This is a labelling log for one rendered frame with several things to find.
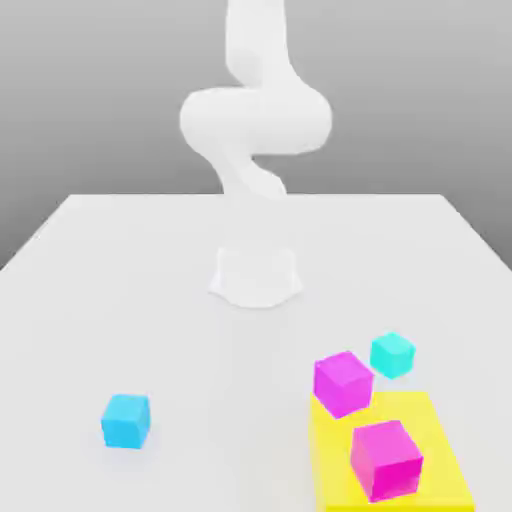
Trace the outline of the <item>small magenta cube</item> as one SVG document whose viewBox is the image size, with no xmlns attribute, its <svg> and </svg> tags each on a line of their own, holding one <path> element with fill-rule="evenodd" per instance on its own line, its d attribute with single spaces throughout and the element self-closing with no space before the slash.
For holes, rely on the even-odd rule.
<svg viewBox="0 0 512 512">
<path fill-rule="evenodd" d="M 370 405 L 374 374 L 351 351 L 314 363 L 313 394 L 335 419 Z"/>
</svg>

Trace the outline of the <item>small turquoise cube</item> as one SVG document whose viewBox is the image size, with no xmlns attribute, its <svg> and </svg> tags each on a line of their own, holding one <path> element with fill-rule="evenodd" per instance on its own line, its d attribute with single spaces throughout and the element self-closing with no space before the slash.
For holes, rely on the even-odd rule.
<svg viewBox="0 0 512 512">
<path fill-rule="evenodd" d="M 389 379 L 401 377 L 413 368 L 416 346 L 401 335 L 390 332 L 371 343 L 370 365 Z"/>
</svg>

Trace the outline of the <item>small blue cube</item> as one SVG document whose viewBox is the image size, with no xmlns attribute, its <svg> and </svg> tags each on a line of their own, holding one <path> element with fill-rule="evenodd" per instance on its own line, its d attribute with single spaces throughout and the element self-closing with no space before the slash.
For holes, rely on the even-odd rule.
<svg viewBox="0 0 512 512">
<path fill-rule="evenodd" d="M 104 442 L 111 448 L 141 449 L 150 427 L 150 401 L 145 395 L 115 394 L 101 417 Z"/>
</svg>

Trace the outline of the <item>small pink cube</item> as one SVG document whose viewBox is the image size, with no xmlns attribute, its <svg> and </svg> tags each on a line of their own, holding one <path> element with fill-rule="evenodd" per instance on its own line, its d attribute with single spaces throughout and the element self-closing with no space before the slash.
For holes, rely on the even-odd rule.
<svg viewBox="0 0 512 512">
<path fill-rule="evenodd" d="M 399 420 L 356 427 L 350 464 L 370 503 L 417 491 L 424 457 Z"/>
</svg>

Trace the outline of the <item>large yellow box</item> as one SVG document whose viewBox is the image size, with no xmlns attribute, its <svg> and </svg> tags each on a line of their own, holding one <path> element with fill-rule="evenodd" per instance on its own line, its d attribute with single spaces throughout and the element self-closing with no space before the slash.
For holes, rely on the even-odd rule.
<svg viewBox="0 0 512 512">
<path fill-rule="evenodd" d="M 415 493 L 370 503 L 350 464 L 356 427 L 399 420 L 423 454 Z M 475 512 L 469 487 L 425 392 L 376 392 L 369 407 L 333 418 L 311 400 L 315 512 Z"/>
</svg>

